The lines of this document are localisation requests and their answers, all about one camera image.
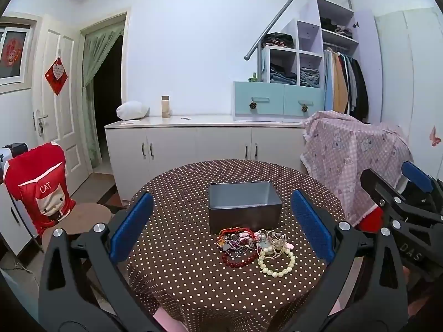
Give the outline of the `brown polka dot tablecloth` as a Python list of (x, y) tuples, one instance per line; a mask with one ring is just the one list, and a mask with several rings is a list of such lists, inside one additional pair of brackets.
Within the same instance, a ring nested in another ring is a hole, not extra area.
[[(288, 244), (267, 260), (237, 223), (210, 231), (209, 186), (258, 181), (270, 182), (282, 201), (278, 226), (264, 236)], [(336, 221), (345, 217), (338, 198), (314, 178), (253, 160), (180, 166), (148, 180), (143, 190), (155, 209), (128, 257), (129, 284), (146, 310), (162, 309), (189, 331), (278, 331), (326, 267), (293, 215), (292, 193), (302, 190)]]

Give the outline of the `white purple shelf unit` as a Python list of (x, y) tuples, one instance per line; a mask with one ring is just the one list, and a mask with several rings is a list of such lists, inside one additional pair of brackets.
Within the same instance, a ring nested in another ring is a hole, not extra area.
[(331, 0), (311, 0), (277, 33), (266, 32), (256, 47), (258, 82), (324, 91), (324, 50), (355, 58), (369, 97), (370, 124), (382, 120), (382, 56), (371, 11), (354, 11)]

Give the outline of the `hanging clothes row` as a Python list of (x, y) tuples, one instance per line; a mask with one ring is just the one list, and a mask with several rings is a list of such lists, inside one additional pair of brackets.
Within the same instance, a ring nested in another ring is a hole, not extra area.
[(324, 109), (368, 122), (369, 97), (359, 62), (333, 46), (324, 50)]

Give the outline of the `red cord jade pendant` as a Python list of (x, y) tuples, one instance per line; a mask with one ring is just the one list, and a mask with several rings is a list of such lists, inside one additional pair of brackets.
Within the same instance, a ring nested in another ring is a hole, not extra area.
[(226, 228), (218, 233), (217, 245), (222, 247), (227, 243), (236, 243), (241, 246), (254, 243), (257, 240), (256, 235), (251, 229), (244, 227)]

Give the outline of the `grey metal tin box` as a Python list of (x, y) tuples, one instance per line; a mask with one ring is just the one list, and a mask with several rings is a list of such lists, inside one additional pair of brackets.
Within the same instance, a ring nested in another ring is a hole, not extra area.
[(208, 187), (210, 232), (242, 227), (256, 232), (279, 226), (282, 200), (269, 181), (211, 184)]

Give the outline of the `red diamond door decoration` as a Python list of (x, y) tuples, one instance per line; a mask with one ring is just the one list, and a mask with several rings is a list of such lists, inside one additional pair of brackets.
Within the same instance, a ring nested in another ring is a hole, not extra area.
[(58, 96), (68, 79), (68, 75), (60, 57), (58, 57), (47, 70), (45, 78), (53, 93)]

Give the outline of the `white pillow bundle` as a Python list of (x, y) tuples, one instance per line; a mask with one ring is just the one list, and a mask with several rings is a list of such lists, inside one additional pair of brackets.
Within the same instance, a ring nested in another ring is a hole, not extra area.
[(116, 115), (123, 121), (137, 120), (147, 117), (149, 115), (150, 108), (143, 103), (130, 100), (116, 109)]

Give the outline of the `green door curtain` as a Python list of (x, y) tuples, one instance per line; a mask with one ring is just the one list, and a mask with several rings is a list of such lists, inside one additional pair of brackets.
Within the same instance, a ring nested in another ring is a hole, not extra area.
[(116, 41), (124, 35), (125, 23), (117, 22), (85, 36), (82, 63), (82, 110), (87, 157), (94, 169), (102, 162), (95, 115), (95, 76)]

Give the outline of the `pink checked cloth cover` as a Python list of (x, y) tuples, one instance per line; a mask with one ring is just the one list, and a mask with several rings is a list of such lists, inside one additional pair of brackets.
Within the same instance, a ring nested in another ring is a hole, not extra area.
[(338, 197), (345, 219), (353, 226), (375, 209), (361, 187), (362, 172), (372, 169), (396, 187), (403, 163), (413, 160), (398, 126), (367, 125), (334, 111), (316, 112), (303, 125), (306, 144), (301, 162), (312, 178)]

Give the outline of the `round wooden stool seat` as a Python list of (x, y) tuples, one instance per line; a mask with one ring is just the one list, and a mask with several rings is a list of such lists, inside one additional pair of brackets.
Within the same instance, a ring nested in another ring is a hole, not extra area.
[(69, 235), (81, 234), (89, 231), (97, 223), (108, 224), (112, 216), (110, 209), (104, 205), (98, 203), (77, 204), (67, 217), (54, 227), (45, 230), (41, 238), (43, 250), (47, 249), (56, 229), (64, 229)]

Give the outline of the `pink butterfly wall sticker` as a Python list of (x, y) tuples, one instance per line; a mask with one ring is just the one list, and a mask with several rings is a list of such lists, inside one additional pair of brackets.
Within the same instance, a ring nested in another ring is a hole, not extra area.
[(438, 137), (436, 134), (436, 126), (432, 127), (432, 130), (430, 131), (430, 134), (429, 134), (429, 140), (431, 141), (433, 148), (435, 148), (436, 146), (438, 146), (442, 142), (442, 139), (440, 137)]

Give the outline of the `white panel door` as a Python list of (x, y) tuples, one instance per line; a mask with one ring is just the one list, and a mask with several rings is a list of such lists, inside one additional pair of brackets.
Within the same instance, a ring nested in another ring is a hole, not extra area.
[[(56, 142), (63, 148), (70, 194), (89, 176), (79, 128), (79, 39), (79, 31), (45, 15), (38, 32), (32, 68), (32, 107), (38, 143)], [(68, 79), (56, 96), (45, 73), (58, 57)]]

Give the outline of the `silver chain jewelry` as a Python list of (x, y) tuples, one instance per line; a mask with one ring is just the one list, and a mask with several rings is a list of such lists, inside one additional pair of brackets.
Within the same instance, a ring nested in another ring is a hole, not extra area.
[(282, 253), (292, 252), (294, 249), (284, 234), (266, 229), (257, 232), (239, 227), (223, 229), (215, 243), (220, 251), (232, 258), (255, 252), (258, 256), (264, 253), (268, 259), (271, 259)]

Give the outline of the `red cat chair cover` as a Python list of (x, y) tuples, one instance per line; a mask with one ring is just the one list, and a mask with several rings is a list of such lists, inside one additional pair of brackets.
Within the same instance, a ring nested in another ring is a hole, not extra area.
[(25, 206), (39, 235), (74, 209), (66, 182), (66, 159), (55, 142), (33, 148), (4, 164), (4, 182), (15, 200)]

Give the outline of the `white low sideboard cabinet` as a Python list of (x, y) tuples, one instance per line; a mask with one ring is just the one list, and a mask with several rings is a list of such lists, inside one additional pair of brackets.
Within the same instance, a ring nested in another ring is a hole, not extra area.
[(105, 128), (119, 197), (128, 204), (148, 181), (207, 160), (258, 160), (303, 170), (301, 121), (235, 121), (231, 115), (147, 117)]

